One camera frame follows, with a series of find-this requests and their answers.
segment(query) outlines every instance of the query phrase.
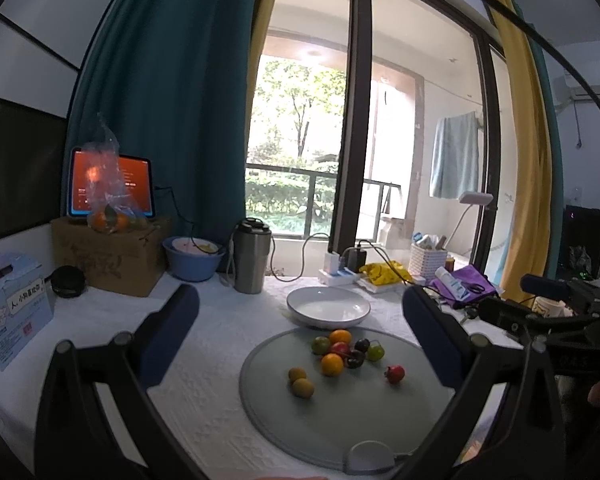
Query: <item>textured tablecloth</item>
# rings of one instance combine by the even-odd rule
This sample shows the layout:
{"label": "textured tablecloth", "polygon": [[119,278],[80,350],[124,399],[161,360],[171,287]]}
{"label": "textured tablecloth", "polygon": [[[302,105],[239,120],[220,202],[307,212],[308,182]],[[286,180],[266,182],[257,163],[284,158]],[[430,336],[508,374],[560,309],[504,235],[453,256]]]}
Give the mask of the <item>textured tablecloth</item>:
{"label": "textured tablecloth", "polygon": [[[179,284],[165,275],[148,298],[90,287],[80,298],[57,299],[53,321],[0,372],[0,434],[29,469],[33,470],[40,392],[56,343],[71,339],[80,348],[105,344],[121,330],[132,332],[148,313],[160,309]],[[170,430],[212,480],[248,480],[257,476],[346,478],[343,473],[296,460],[270,444],[248,421],[238,395],[238,374],[254,346],[294,326],[286,310],[286,295],[310,285],[318,285],[317,279],[281,283],[267,278],[264,291],[249,296],[222,286],[217,276],[196,284],[200,315],[164,381],[149,390],[149,395]],[[357,287],[351,288],[372,305],[362,326],[416,342],[402,316],[398,293],[371,296]],[[501,330],[480,320],[464,326],[470,333],[486,334],[496,344],[516,345]],[[112,409],[110,394],[99,391],[123,450],[141,462],[120,416]],[[493,418],[502,391],[501,386],[494,387],[481,418],[483,427]]]}

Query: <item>small round device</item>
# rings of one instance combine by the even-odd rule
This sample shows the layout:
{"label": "small round device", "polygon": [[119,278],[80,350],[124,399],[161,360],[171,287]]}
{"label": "small round device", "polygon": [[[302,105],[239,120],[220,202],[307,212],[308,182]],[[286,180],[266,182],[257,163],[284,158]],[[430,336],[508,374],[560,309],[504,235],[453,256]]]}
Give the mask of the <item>small round device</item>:
{"label": "small round device", "polygon": [[51,288],[60,298],[77,298],[84,292],[86,279],[78,267],[65,265],[51,274]]}

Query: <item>teal curtain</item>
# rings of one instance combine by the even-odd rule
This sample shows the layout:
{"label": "teal curtain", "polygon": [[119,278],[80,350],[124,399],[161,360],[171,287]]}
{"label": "teal curtain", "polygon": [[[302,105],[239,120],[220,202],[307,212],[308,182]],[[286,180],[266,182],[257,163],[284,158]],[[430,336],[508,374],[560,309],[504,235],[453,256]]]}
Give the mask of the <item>teal curtain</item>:
{"label": "teal curtain", "polygon": [[[516,9],[516,14],[524,20],[522,9],[513,1],[513,6]],[[549,239],[549,252],[546,258],[546,266],[544,275],[548,278],[555,279],[555,272],[558,267],[558,257],[560,255],[560,240],[562,238],[562,211],[564,209],[564,183],[562,179],[562,148],[560,146],[560,132],[558,130],[558,119],[554,109],[554,96],[551,91],[551,81],[546,68],[542,47],[535,41],[529,39],[531,53],[534,56],[534,62],[538,69],[538,79],[542,89],[542,98],[544,100],[544,111],[546,113],[546,121],[549,126],[549,138],[551,144],[551,161],[552,161],[552,182],[551,182],[551,234]],[[509,252],[509,240],[502,253],[500,265],[494,282],[500,283],[504,262],[507,259]]]}
{"label": "teal curtain", "polygon": [[[254,0],[116,0],[70,111],[74,146],[98,140],[100,112],[120,153],[150,158],[194,234],[228,240],[244,212],[244,117]],[[168,194],[159,214],[177,218]],[[184,222],[176,231],[189,233]]]}

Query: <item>orange screen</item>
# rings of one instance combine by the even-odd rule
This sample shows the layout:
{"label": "orange screen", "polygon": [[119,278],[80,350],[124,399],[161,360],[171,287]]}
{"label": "orange screen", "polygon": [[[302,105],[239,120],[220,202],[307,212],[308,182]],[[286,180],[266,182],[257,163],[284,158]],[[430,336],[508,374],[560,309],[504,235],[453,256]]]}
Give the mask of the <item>orange screen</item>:
{"label": "orange screen", "polygon": [[[118,157],[118,166],[125,179],[125,185],[136,199],[138,207],[145,214],[151,215],[151,179],[149,164],[145,160],[136,160],[126,156]],[[84,152],[74,152],[74,174],[72,175],[72,213],[80,214],[91,209],[87,202],[87,180],[97,179],[97,168],[89,167],[89,161]]]}

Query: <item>white plate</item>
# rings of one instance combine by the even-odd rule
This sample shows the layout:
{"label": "white plate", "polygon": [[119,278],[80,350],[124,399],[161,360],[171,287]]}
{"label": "white plate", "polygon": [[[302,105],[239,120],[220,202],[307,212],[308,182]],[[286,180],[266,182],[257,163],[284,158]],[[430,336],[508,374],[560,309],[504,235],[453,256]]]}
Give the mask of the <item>white plate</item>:
{"label": "white plate", "polygon": [[298,321],[328,330],[355,326],[371,312],[365,298],[333,286],[296,288],[286,297],[286,304]]}

